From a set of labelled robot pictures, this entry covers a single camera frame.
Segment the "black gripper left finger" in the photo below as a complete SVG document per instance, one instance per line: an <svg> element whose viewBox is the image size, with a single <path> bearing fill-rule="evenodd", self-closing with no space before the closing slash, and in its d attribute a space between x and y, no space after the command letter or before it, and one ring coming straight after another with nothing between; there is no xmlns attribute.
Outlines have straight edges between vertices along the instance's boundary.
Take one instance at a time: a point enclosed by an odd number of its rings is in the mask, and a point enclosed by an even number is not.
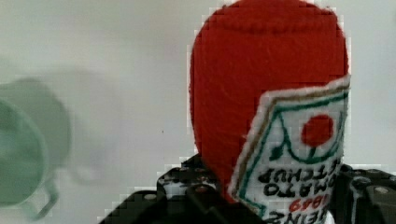
<svg viewBox="0 0 396 224"><path fill-rule="evenodd" d="M132 193L99 224L262 224L241 203L220 195L219 181L200 155L158 178L156 189Z"/></svg>

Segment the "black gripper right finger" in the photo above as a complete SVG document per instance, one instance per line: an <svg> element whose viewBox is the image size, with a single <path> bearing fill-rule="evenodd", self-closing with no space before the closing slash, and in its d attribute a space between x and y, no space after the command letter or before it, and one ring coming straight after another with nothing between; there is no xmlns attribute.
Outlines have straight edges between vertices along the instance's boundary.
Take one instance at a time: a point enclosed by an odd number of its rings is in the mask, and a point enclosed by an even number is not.
<svg viewBox="0 0 396 224"><path fill-rule="evenodd" d="M395 175L343 164L330 213L335 224L396 224Z"/></svg>

